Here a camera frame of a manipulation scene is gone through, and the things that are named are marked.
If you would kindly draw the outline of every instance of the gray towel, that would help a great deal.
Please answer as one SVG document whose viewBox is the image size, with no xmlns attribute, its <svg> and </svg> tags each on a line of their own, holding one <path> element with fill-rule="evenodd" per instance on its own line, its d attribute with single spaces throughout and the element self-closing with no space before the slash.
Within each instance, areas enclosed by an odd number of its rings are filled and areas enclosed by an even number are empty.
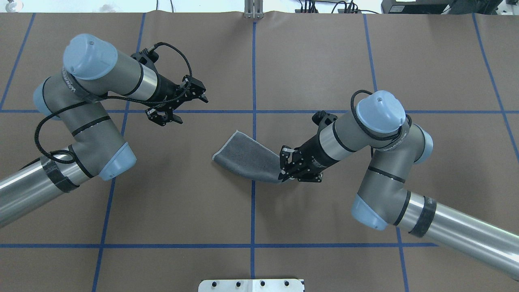
<svg viewBox="0 0 519 292">
<path fill-rule="evenodd" d="M 279 155 L 240 131 L 236 131 L 213 155 L 213 160 L 239 176 L 281 183 L 278 180 L 281 170 Z"/>
</svg>

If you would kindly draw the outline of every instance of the blue grid line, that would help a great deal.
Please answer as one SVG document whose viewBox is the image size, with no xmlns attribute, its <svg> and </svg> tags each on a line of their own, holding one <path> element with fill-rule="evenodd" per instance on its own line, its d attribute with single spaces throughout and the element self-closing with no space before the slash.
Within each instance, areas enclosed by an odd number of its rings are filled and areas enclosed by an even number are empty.
<svg viewBox="0 0 519 292">
<path fill-rule="evenodd" d="M 404 279 L 404 289 L 405 292 L 409 292 L 409 282 L 407 281 L 407 269 L 405 268 L 405 258 L 404 258 L 404 247 L 402 245 L 402 236 L 400 235 L 400 228 L 396 227 L 397 230 L 397 240 L 398 240 L 398 251 L 400 253 L 400 265 L 402 266 L 402 277 Z"/>
<path fill-rule="evenodd" d="M 0 113 L 20 113 L 20 114 L 26 114 L 26 113 L 39 113 L 38 110 L 0 110 Z"/>
<path fill-rule="evenodd" d="M 2 243 L 0 248 L 99 248 L 100 244 L 74 243 Z"/>
<path fill-rule="evenodd" d="M 367 27 L 367 17 L 366 17 L 366 14 L 363 14 L 362 18 L 364 19 L 364 30 L 366 32 L 367 53 L 368 53 L 368 55 L 370 57 L 371 78 L 373 79 L 373 89 L 375 91 L 377 91 L 378 90 L 378 88 L 377 88 L 377 78 L 375 76 L 375 66 L 373 65 L 373 55 L 371 53 L 371 42 L 370 42 L 370 30 Z"/>
<path fill-rule="evenodd" d="M 517 159 L 517 162 L 519 162 L 519 151 L 517 150 L 517 145 L 515 144 L 515 139 L 514 139 L 514 135 L 512 134 L 512 129 L 510 128 L 510 124 L 508 123 L 507 114 L 504 111 L 504 106 L 501 101 L 501 96 L 499 96 L 499 91 L 497 90 L 496 81 L 494 80 L 494 75 L 492 74 L 492 70 L 490 69 L 490 64 L 488 63 L 488 59 L 486 57 L 485 48 L 483 47 L 483 42 L 481 40 L 480 29 L 477 26 L 476 14 L 474 14 L 474 13 L 472 14 L 472 20 L 474 21 L 474 28 L 476 29 L 477 41 L 480 44 L 481 54 L 483 55 L 483 60 L 485 61 L 488 75 L 490 76 L 490 81 L 492 82 L 492 87 L 494 88 L 497 102 L 499 104 L 499 108 L 501 109 L 501 113 L 503 115 L 504 124 L 507 127 L 508 135 L 510 136 L 510 141 L 512 141 L 512 147 L 515 152 L 515 158 Z"/>
<path fill-rule="evenodd" d="M 379 247 L 438 247 L 423 243 L 201 243 L 201 244 L 62 244 L 62 243 L 3 243 L 0 248 L 100 248 L 103 249 L 197 249 L 197 248 L 379 248 Z"/>
<path fill-rule="evenodd" d="M 252 139 L 256 140 L 256 21 L 252 23 Z M 256 181 L 251 182 L 251 279 L 255 278 Z"/>
<path fill-rule="evenodd" d="M 139 52 L 139 48 L 141 47 L 141 39 L 142 39 L 142 32 L 144 30 L 144 20 L 146 19 L 146 13 L 142 14 L 141 19 L 141 28 L 139 30 L 139 38 L 137 40 L 137 48 L 135 49 L 135 52 Z M 125 107 L 125 115 L 122 119 L 122 126 L 121 126 L 121 135 L 124 136 L 125 130 L 126 130 L 126 122 L 128 120 L 128 111 L 130 109 L 130 102 L 126 102 Z M 104 223 L 103 223 L 103 231 L 101 233 L 101 244 L 99 247 L 99 253 L 98 253 L 98 260 L 95 265 L 95 273 L 94 273 L 94 280 L 92 283 L 92 292 L 95 292 L 97 290 L 97 283 L 99 279 L 99 273 L 101 271 L 101 262 L 103 259 L 103 251 L 104 251 L 104 242 L 106 239 L 106 230 L 108 229 L 108 219 L 110 218 L 110 210 L 112 209 L 112 200 L 114 197 L 114 191 L 115 191 L 115 180 L 116 178 L 112 179 L 112 184 L 110 186 L 110 194 L 108 195 L 108 202 L 106 204 L 106 214 L 104 217 Z"/>
<path fill-rule="evenodd" d="M 32 17 L 31 17 L 31 21 L 29 22 L 29 26 L 27 27 L 27 31 L 25 32 L 25 36 L 23 37 L 22 45 L 20 46 L 20 50 L 18 51 L 18 55 L 16 56 L 15 65 L 12 67 L 11 75 L 9 75 L 9 79 L 7 80 L 7 85 L 5 86 L 4 94 L 2 95 L 2 100 L 0 101 L 0 110 L 4 106 L 4 102 L 7 97 L 7 93 L 9 92 L 9 87 L 11 86 L 12 78 L 15 76 L 16 67 L 18 67 L 18 62 L 20 61 L 20 57 L 22 56 L 22 52 L 25 47 L 25 43 L 27 42 L 27 38 L 29 38 L 29 33 L 31 32 L 31 27 L 34 23 L 35 17 L 36 17 L 36 13 L 33 13 Z"/>
<path fill-rule="evenodd" d="M 195 249 L 195 248 L 251 248 L 248 243 L 200 243 L 200 244 L 105 244 L 104 248 L 153 248 L 153 249 Z"/>
</svg>

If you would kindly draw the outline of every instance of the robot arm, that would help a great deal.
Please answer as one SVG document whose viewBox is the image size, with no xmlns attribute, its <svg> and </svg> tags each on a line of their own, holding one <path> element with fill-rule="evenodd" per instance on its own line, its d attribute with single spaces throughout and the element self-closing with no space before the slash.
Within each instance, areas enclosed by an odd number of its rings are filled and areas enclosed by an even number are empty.
<svg viewBox="0 0 519 292">
<path fill-rule="evenodd" d="M 360 92 L 370 96 L 354 107 Z M 360 90 L 350 112 L 340 118 L 318 112 L 312 119 L 319 125 L 317 135 L 294 150 L 283 146 L 280 179 L 320 182 L 322 170 L 369 145 L 376 151 L 351 209 L 355 219 L 376 230 L 399 226 L 519 281 L 519 236 L 404 188 L 412 165 L 429 157 L 433 142 L 409 117 L 404 122 L 404 109 L 392 94 Z"/>
<path fill-rule="evenodd" d="M 192 77 L 190 68 L 181 85 L 158 74 L 154 51 L 163 44 L 130 57 L 93 35 L 81 34 L 71 40 L 61 73 L 46 79 L 34 93 L 36 107 L 47 116 L 35 134 L 43 156 L 0 181 L 0 228 L 90 178 L 99 175 L 110 180 L 136 163 L 128 143 L 98 102 L 108 97 L 108 91 L 125 96 L 119 99 L 150 106 L 148 119 L 161 126 L 182 123 L 172 112 L 183 102 L 194 98 L 207 102 L 203 83 Z M 47 153 L 37 137 L 51 117 L 63 121 L 75 142 Z"/>
</svg>

